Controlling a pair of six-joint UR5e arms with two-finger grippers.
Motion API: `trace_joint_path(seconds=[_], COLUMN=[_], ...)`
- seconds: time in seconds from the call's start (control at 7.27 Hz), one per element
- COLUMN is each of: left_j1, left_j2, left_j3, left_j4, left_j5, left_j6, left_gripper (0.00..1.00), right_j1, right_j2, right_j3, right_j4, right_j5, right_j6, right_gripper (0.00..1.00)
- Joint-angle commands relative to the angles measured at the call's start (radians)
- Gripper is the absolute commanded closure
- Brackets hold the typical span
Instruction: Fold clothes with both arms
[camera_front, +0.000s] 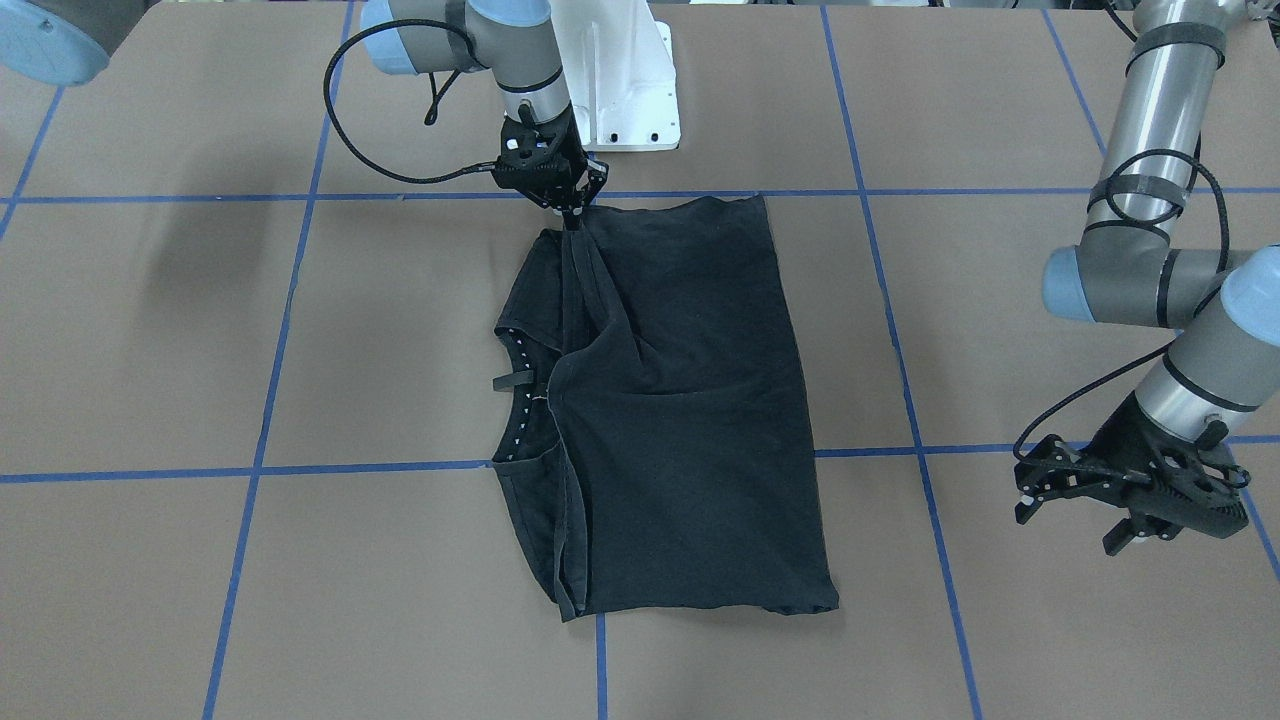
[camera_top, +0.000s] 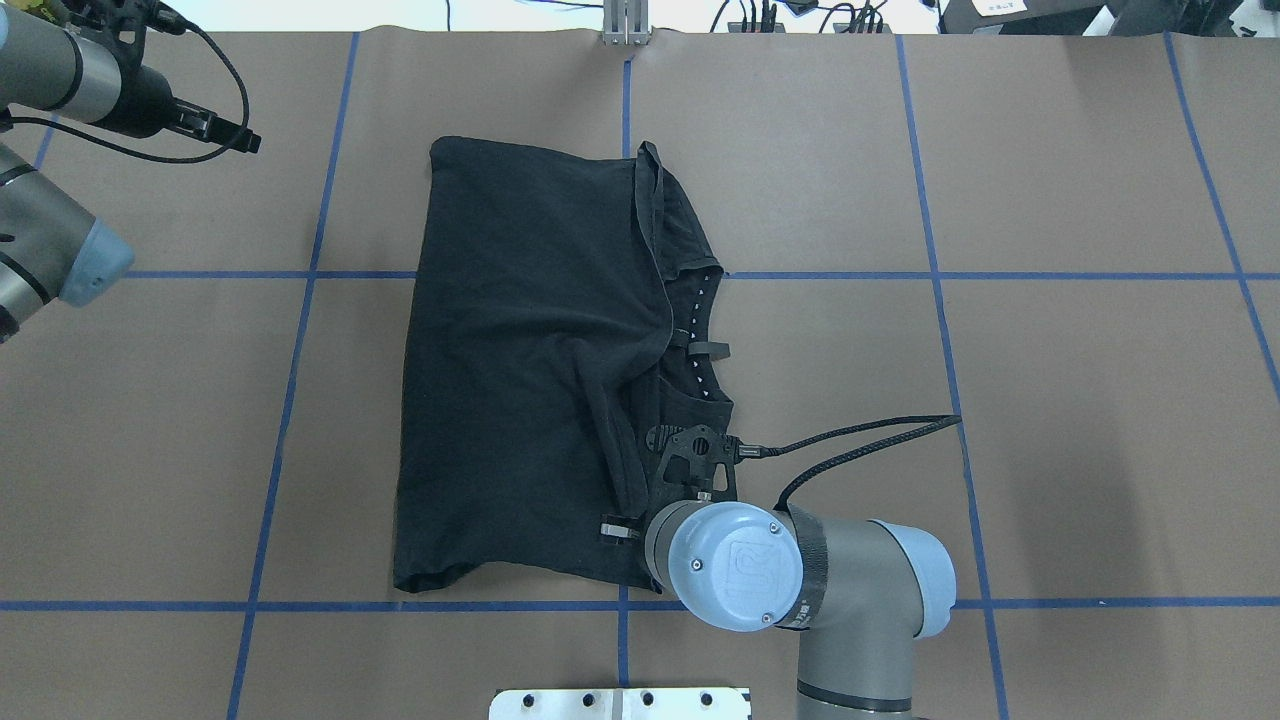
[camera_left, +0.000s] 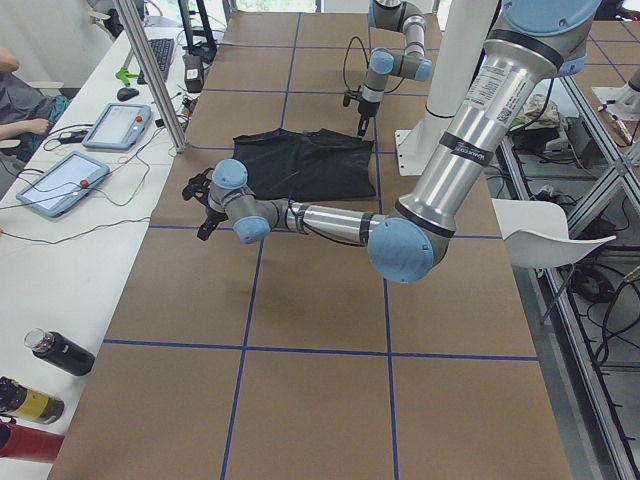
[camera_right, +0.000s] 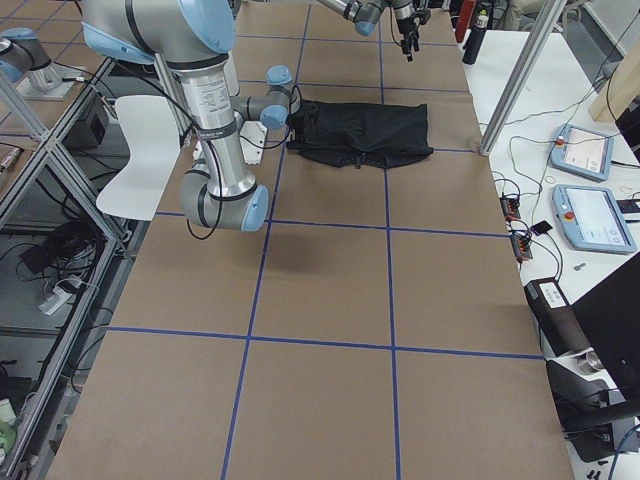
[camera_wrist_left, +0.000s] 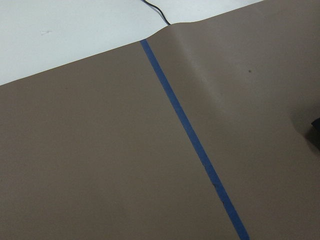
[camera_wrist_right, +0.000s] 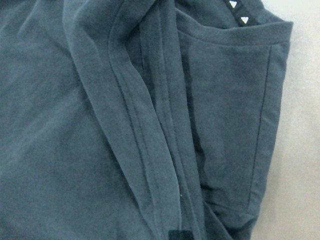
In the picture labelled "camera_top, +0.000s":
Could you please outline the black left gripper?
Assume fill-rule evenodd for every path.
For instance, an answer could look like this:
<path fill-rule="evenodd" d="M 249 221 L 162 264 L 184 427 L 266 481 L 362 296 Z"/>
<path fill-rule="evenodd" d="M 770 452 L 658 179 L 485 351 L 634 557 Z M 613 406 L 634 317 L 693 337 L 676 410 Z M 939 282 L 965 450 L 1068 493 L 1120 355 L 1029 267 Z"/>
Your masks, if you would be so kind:
<path fill-rule="evenodd" d="M 261 137 L 248 128 L 248 95 L 224 51 L 196 23 L 164 1 L 68 1 L 76 69 L 63 117 L 131 138 L 163 129 L 216 146 L 219 152 L 256 154 Z M 177 97 L 169 81 L 145 65 L 147 33 L 193 32 L 230 72 L 239 90 L 238 122 Z"/>

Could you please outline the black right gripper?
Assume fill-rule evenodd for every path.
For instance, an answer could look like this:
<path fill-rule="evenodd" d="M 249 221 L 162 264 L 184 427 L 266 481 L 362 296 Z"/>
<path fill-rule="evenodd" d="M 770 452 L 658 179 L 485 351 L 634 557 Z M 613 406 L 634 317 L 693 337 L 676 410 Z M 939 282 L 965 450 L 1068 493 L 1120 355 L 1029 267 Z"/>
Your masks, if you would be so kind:
<path fill-rule="evenodd" d="M 657 510 L 682 500 L 724 502 L 739 500 L 735 468 L 748 459 L 762 459 L 759 445 L 709 425 L 660 424 L 645 436 L 645 447 L 655 461 L 648 473 L 650 507 Z M 635 543 L 643 538 L 643 519 L 603 515 L 600 542 Z"/>

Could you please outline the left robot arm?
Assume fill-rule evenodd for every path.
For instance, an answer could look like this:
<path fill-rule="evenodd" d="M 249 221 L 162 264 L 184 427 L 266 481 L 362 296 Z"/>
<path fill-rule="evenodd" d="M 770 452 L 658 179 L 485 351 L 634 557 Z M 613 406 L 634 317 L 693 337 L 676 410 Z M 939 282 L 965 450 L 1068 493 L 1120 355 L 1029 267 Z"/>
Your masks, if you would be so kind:
<path fill-rule="evenodd" d="M 152 35 L 198 37 L 239 96 L 230 119 L 178 97 L 146 60 Z M 13 340 L 40 310 L 84 307 L 134 265 L 134 250 L 45 172 L 54 135 L 125 158 L 192 167 L 255 154 L 250 94 L 227 53 L 165 1 L 5 1 L 3 133 L 40 128 L 33 156 L 3 145 L 1 319 Z"/>

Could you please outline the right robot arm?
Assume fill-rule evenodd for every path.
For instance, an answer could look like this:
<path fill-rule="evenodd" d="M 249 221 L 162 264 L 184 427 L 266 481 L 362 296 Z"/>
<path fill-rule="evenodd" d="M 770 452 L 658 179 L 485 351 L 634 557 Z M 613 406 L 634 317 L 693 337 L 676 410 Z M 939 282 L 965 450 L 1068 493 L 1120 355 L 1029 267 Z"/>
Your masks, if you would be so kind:
<path fill-rule="evenodd" d="M 753 445 L 708 425 L 653 427 L 643 442 L 653 475 L 671 465 L 680 492 L 637 521 L 600 533 L 635 541 L 650 587 L 709 626 L 799 637 L 800 719 L 910 719 L 914 644 L 938 635 L 957 602 L 946 547 L 931 533 L 879 519 L 822 518 L 795 495 L 824 471 L 956 427 L 955 414 L 891 416 L 782 446 Z M 890 436 L 797 474 L 769 507 L 731 498 L 735 468 L 868 430 Z"/>

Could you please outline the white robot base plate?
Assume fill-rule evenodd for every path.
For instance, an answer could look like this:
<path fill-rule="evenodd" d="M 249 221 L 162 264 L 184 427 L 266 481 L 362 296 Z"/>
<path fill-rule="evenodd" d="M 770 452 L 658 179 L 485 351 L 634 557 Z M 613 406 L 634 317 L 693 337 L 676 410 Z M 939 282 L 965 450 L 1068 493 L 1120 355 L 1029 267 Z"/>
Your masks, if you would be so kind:
<path fill-rule="evenodd" d="M 508 689 L 489 719 L 751 719 L 750 691 L 733 687 Z"/>

